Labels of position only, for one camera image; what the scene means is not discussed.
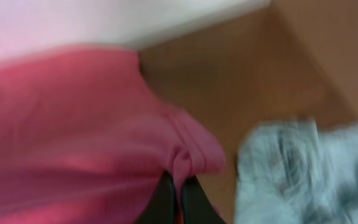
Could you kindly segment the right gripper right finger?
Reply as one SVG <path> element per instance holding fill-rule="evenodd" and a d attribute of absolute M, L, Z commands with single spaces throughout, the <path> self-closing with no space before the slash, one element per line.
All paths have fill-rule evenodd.
<path fill-rule="evenodd" d="M 226 224 L 208 200 L 196 176 L 183 183 L 181 204 L 184 224 Z"/>

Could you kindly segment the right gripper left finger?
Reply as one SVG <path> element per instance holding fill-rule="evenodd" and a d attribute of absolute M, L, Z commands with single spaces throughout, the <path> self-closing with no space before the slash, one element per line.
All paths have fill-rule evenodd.
<path fill-rule="evenodd" d="M 173 177 L 165 171 L 135 224 L 174 224 L 176 192 Z"/>

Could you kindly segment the red t-shirt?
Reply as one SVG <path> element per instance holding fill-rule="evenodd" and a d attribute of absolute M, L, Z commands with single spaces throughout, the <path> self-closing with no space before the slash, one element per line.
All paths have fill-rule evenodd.
<path fill-rule="evenodd" d="M 163 172 L 180 188 L 225 163 L 206 128 L 149 88 L 133 51 L 0 65 L 0 223 L 134 223 Z"/>

